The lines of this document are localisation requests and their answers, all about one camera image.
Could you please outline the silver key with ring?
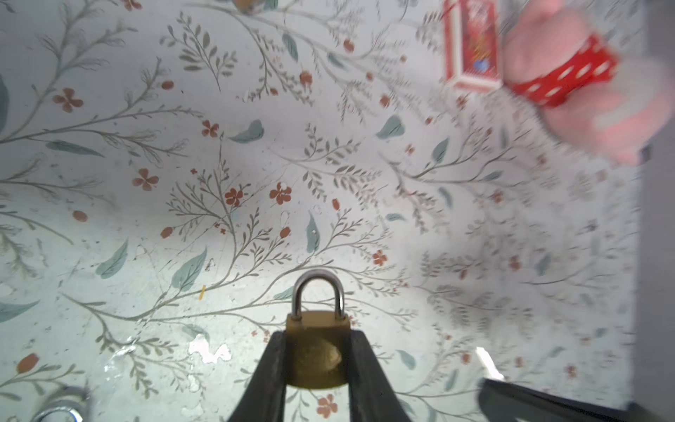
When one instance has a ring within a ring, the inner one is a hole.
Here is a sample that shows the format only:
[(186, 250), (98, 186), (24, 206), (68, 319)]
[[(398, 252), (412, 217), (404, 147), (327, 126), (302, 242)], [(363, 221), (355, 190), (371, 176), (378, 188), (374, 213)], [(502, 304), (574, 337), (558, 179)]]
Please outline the silver key with ring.
[(48, 396), (32, 422), (91, 420), (90, 393), (86, 388), (64, 387)]

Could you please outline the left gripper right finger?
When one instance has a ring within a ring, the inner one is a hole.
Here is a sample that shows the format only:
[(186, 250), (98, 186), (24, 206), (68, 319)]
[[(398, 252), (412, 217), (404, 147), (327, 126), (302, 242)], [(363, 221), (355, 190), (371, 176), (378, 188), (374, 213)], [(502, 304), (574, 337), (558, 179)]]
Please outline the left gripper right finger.
[(364, 332), (351, 331), (346, 374), (351, 422), (411, 422)]

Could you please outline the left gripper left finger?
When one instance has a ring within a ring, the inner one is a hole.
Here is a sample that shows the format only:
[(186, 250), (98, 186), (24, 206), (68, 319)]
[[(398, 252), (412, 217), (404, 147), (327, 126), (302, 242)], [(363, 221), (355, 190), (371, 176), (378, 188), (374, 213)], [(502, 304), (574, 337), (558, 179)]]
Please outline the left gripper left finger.
[(284, 421), (288, 372), (286, 351), (286, 332), (274, 332), (228, 422)]

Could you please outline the pink plush toy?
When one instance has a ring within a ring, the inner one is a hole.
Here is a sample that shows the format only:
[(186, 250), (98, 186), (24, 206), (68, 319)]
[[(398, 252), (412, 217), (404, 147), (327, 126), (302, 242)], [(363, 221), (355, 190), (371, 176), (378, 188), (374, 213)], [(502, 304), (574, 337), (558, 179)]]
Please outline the pink plush toy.
[(504, 83), (561, 141), (619, 165), (639, 165), (674, 114), (673, 69), (620, 55), (564, 1), (527, 3), (504, 40), (503, 66)]

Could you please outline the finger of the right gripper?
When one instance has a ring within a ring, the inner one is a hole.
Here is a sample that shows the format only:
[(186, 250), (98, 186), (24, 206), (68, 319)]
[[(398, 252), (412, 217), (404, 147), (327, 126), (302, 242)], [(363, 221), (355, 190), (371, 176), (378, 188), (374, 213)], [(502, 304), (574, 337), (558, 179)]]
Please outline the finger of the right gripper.
[(478, 404), (490, 422), (641, 422), (654, 414), (636, 403), (613, 409), (583, 403), (525, 388), (513, 383), (486, 379)]

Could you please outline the brass padlock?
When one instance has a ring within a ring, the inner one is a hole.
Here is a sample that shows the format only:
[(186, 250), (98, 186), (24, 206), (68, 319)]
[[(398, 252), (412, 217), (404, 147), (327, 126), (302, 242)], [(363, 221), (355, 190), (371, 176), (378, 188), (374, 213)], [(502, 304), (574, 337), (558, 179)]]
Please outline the brass padlock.
[[(303, 311), (302, 294), (312, 281), (333, 289), (331, 311)], [(301, 275), (294, 286), (286, 322), (287, 384), (306, 390), (327, 390), (348, 383), (346, 357), (351, 322), (345, 312), (345, 292), (339, 278), (322, 270)]]

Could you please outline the red playing card box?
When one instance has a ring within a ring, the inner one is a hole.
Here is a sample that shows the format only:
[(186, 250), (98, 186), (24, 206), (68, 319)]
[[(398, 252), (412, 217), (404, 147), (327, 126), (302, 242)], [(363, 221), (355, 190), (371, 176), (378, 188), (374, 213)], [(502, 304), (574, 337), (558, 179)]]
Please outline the red playing card box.
[(495, 1), (444, 3), (446, 82), (456, 89), (489, 93), (503, 85), (499, 10)]

